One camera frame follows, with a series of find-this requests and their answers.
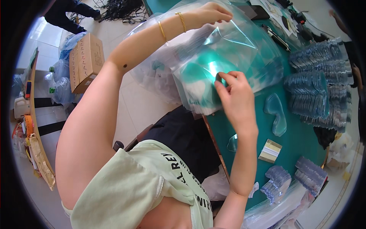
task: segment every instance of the tangled wires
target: tangled wires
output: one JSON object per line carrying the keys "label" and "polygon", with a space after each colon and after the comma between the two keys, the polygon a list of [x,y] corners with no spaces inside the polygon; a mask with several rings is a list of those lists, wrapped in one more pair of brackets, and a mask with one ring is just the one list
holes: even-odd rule
{"label": "tangled wires", "polygon": [[104,20],[123,20],[130,24],[144,22],[147,11],[142,7],[142,0],[108,0],[107,4],[102,6],[102,8],[107,8],[107,11],[102,14],[99,22]]}

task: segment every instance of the woman's right hand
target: woman's right hand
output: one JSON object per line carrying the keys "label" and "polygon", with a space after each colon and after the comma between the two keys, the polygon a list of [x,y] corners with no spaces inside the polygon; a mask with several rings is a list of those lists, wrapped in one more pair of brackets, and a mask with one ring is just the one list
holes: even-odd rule
{"label": "woman's right hand", "polygon": [[219,76],[229,85],[227,88],[215,81],[215,87],[225,114],[237,135],[258,135],[258,126],[255,119],[254,94],[245,77],[239,71],[230,71],[227,74],[219,72]]}

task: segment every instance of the green table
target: green table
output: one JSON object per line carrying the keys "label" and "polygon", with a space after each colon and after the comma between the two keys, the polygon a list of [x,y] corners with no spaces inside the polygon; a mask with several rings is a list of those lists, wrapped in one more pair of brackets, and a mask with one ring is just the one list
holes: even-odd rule
{"label": "green table", "polygon": [[[179,0],[145,0],[146,7],[152,13],[161,12],[164,13],[173,7]],[[243,5],[248,3],[233,3],[234,5]],[[271,24],[270,20],[257,20],[254,23],[258,26],[266,24],[271,27],[282,39],[285,39],[284,33],[274,25]],[[300,45],[308,44],[306,41],[300,40]],[[294,45],[289,43],[291,50],[296,50]],[[279,50],[283,55],[283,66],[284,76],[287,76],[295,72],[288,64],[289,52],[282,49],[280,46]],[[274,164],[265,162],[263,160],[257,160],[257,174],[255,181],[258,181],[259,187],[262,187],[269,179],[265,177],[265,172],[273,165],[280,165],[293,176],[296,171],[295,163],[300,156],[304,156],[314,162],[317,165],[322,165],[326,151],[318,144],[317,137],[313,131],[311,125],[307,125],[300,121],[299,115],[289,112],[287,109],[287,98],[288,94],[283,89],[283,80],[277,85],[268,87],[258,92],[255,97],[255,113],[257,118],[257,125],[259,129],[258,142],[257,142],[257,155],[262,151],[264,144],[267,139],[271,139],[276,143],[282,145],[282,150],[276,159]],[[266,114],[263,112],[263,106],[265,99],[276,93],[283,106],[283,110],[287,122],[287,131],[281,137],[277,137],[272,133],[272,125],[275,120],[275,116]],[[218,149],[218,153],[221,154],[224,165],[227,168],[227,172],[230,174],[232,163],[234,160],[235,152],[227,150],[227,144],[229,138],[235,134],[230,122],[226,118],[223,111],[217,111],[214,115],[209,115],[205,118],[206,124],[209,125],[210,133],[213,135],[214,143]],[[246,209],[249,209],[258,203],[264,201],[266,196],[260,191],[256,191],[253,198],[248,200]]]}

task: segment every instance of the woman's right arm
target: woman's right arm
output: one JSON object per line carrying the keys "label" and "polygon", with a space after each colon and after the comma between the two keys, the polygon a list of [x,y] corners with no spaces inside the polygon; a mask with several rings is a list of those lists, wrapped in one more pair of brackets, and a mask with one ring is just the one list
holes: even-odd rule
{"label": "woman's right arm", "polygon": [[242,72],[219,73],[229,85],[216,81],[225,114],[238,135],[230,175],[230,192],[214,220],[218,228],[240,228],[248,196],[253,189],[257,171],[258,127],[255,120],[254,94]]}

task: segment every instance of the gold bangle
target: gold bangle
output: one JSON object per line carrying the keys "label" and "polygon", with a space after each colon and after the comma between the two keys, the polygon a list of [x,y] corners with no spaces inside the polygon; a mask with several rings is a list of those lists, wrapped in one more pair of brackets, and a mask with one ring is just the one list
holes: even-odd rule
{"label": "gold bangle", "polygon": [[164,30],[163,30],[163,28],[161,27],[161,23],[160,23],[160,21],[158,21],[158,23],[159,23],[160,31],[161,31],[161,33],[163,34],[163,37],[164,37],[165,41],[166,41],[166,42],[168,42],[167,37],[165,36]]}
{"label": "gold bangle", "polygon": [[187,31],[187,28],[186,28],[186,24],[184,23],[184,19],[183,19],[182,13],[181,12],[178,12],[178,13],[175,13],[175,14],[178,14],[179,15],[180,20],[182,21],[182,24],[183,24],[184,32],[186,32]]}

